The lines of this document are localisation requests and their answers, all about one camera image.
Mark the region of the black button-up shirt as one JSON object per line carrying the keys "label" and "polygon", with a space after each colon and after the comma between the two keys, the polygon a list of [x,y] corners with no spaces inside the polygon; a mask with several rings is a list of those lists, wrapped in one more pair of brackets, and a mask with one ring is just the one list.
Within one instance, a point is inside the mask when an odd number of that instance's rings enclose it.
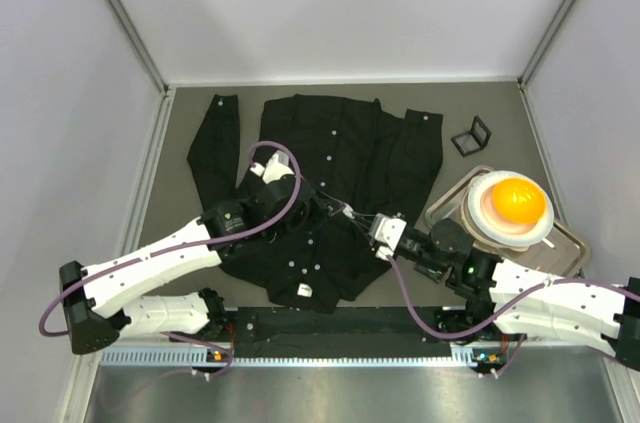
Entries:
{"label": "black button-up shirt", "polygon": [[[258,188],[254,177],[237,177],[238,106],[236,96],[215,96],[187,154],[204,209]],[[442,125],[440,114],[409,109],[399,118],[377,100],[294,95],[265,103],[259,138],[286,146],[306,181],[357,212],[415,224],[443,163]],[[321,313],[355,300],[389,268],[343,215],[221,267],[273,304]]]}

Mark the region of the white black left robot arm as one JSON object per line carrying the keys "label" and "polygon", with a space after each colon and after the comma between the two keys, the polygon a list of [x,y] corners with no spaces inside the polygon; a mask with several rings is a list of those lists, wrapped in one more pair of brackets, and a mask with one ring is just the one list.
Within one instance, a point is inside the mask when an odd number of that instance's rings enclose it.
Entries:
{"label": "white black left robot arm", "polygon": [[59,269],[59,283],[71,351],[85,355],[121,338],[152,333],[218,331],[226,314],[215,291],[181,297],[153,297],[151,291],[202,269],[263,256],[297,233],[352,214],[348,204],[284,176],[252,196],[216,204],[123,257],[89,266],[66,263]]}

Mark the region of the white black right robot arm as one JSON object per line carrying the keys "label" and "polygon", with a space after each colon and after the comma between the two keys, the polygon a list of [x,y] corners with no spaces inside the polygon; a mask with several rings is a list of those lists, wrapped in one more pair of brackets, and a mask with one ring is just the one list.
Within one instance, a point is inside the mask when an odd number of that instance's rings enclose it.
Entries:
{"label": "white black right robot arm", "polygon": [[639,368],[638,279],[619,286],[533,270],[476,248],[451,219],[422,232],[401,217],[345,214],[366,232],[377,258],[393,268],[398,259],[408,260],[464,299],[464,311],[445,318],[441,328],[429,326],[409,304],[412,319],[428,335],[475,341],[491,329],[589,347],[628,369]]}

